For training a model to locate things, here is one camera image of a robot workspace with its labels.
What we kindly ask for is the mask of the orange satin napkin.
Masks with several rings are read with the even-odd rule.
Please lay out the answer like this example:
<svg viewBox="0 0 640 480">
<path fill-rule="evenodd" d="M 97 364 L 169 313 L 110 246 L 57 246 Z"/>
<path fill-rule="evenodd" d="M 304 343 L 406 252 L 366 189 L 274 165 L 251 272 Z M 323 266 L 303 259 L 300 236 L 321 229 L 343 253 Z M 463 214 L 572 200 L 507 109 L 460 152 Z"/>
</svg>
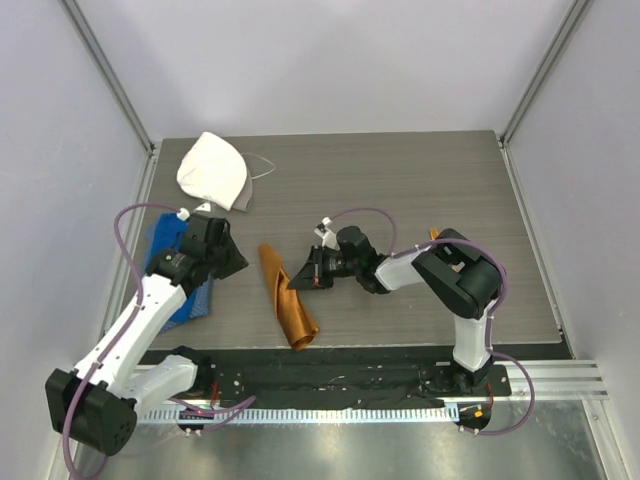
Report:
<svg viewBox="0 0 640 480">
<path fill-rule="evenodd" d="M 281 256 L 267 243 L 258 247 L 258 253 L 276 319 L 291 349 L 302 351 L 313 342 L 320 328 L 298 292 L 288 288 L 290 277 Z"/>
</svg>

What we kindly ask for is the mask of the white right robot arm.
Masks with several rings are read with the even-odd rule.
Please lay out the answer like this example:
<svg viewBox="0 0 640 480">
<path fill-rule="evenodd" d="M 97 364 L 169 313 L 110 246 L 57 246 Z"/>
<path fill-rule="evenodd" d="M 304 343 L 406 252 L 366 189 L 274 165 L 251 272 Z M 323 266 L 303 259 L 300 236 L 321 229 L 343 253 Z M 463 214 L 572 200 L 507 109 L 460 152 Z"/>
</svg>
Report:
<svg viewBox="0 0 640 480">
<path fill-rule="evenodd" d="M 472 395 L 488 381 L 493 364 L 488 327 L 503 290 L 504 272 L 490 255 L 455 229 L 397 254 L 376 251 L 357 226 L 314 245 L 290 290 L 330 289 L 337 278 L 353 277 L 371 294 L 426 284 L 453 314 L 455 343 L 445 386 Z"/>
</svg>

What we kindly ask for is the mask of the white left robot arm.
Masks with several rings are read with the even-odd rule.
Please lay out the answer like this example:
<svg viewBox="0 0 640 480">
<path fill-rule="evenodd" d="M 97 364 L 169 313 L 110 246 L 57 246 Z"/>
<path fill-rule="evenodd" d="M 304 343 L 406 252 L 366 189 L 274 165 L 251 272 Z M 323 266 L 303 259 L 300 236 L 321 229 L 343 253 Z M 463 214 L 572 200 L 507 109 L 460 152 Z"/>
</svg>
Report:
<svg viewBox="0 0 640 480">
<path fill-rule="evenodd" d="M 148 347 L 207 280 L 247 267 L 227 219 L 194 212 L 177 248 L 156 253 L 138 289 L 111 329 L 71 370 L 54 370 L 45 383 L 52 426 L 108 457 L 131 438 L 140 416 L 182 393 L 205 397 L 214 381 L 210 357 L 180 346 L 151 370 L 134 370 Z"/>
</svg>

